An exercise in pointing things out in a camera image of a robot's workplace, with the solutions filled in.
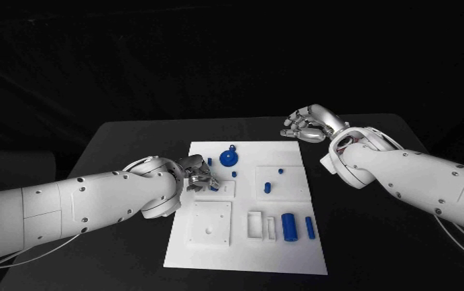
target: white robotic arm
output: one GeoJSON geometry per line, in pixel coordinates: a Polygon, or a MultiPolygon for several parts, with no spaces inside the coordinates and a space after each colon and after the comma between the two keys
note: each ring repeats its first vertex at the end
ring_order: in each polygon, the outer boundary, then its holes
{"type": "Polygon", "coordinates": [[[119,223],[141,211],[168,216],[187,190],[219,187],[200,155],[147,157],[105,172],[0,192],[0,256],[119,223]]]}
{"type": "Polygon", "coordinates": [[[350,127],[320,105],[297,110],[284,125],[291,129],[282,136],[313,143],[330,138],[321,163],[350,186],[363,188],[377,179],[403,202],[464,225],[464,165],[405,150],[376,129],[350,127]]]}

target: small blue piece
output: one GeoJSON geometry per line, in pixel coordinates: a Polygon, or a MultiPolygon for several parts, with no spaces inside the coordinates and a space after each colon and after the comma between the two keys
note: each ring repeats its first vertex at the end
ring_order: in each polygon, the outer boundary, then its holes
{"type": "Polygon", "coordinates": [[[266,194],[271,192],[271,183],[269,183],[269,182],[266,182],[266,183],[264,184],[264,192],[265,192],[266,194]]]}
{"type": "Polygon", "coordinates": [[[307,220],[307,234],[310,236],[310,239],[314,239],[315,238],[315,235],[314,235],[314,227],[313,227],[311,218],[307,217],[305,220],[307,220]]]}
{"type": "Polygon", "coordinates": [[[284,239],[287,242],[298,240],[295,216],[291,213],[282,214],[284,239]]]}
{"type": "Polygon", "coordinates": [[[230,145],[229,150],[222,152],[219,156],[219,161],[222,165],[226,167],[232,167],[239,161],[239,156],[236,155],[235,150],[236,150],[235,145],[230,145]]]}

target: black table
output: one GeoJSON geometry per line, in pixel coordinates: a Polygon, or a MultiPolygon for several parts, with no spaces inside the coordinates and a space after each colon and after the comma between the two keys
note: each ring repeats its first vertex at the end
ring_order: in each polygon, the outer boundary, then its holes
{"type": "MultiPolygon", "coordinates": [[[[386,132],[425,152],[411,128],[390,114],[343,115],[351,125],[386,132]]],[[[121,170],[134,160],[187,155],[192,141],[279,141],[284,117],[105,123],[69,177],[121,170]]],[[[464,252],[429,214],[373,182],[362,190],[330,175],[318,160],[328,141],[300,143],[328,276],[164,268],[174,217],[130,221],[82,234],[42,259],[10,269],[1,290],[375,290],[460,285],[464,252]]],[[[34,247],[16,262],[65,241],[34,247]]]]}

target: robotic arm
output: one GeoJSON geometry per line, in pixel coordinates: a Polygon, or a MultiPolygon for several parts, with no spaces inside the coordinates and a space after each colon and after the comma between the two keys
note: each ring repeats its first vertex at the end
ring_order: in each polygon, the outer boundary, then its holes
{"type": "Polygon", "coordinates": [[[219,187],[200,155],[173,162],[147,157],[105,172],[0,192],[0,256],[119,223],[141,211],[147,219],[180,208],[187,190],[219,187]]]}
{"type": "Polygon", "coordinates": [[[464,165],[405,150],[375,128],[350,127],[320,105],[287,118],[285,137],[317,143],[328,137],[321,164],[357,189],[376,179],[386,192],[429,214],[464,226],[464,165]]]}

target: robotic hand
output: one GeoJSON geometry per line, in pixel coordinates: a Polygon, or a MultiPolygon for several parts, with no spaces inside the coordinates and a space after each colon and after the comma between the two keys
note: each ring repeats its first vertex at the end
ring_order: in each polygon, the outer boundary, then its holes
{"type": "Polygon", "coordinates": [[[281,131],[285,137],[311,143],[328,137],[321,164],[350,186],[360,189],[377,179],[395,198],[464,225],[464,165],[405,150],[385,133],[372,127],[350,127],[320,105],[298,109],[284,125],[289,126],[281,131]]]}
{"type": "Polygon", "coordinates": [[[176,162],[150,156],[122,171],[1,191],[0,256],[119,223],[138,211],[147,219],[167,217],[180,208],[184,178],[187,191],[219,188],[193,155],[176,162]]]}

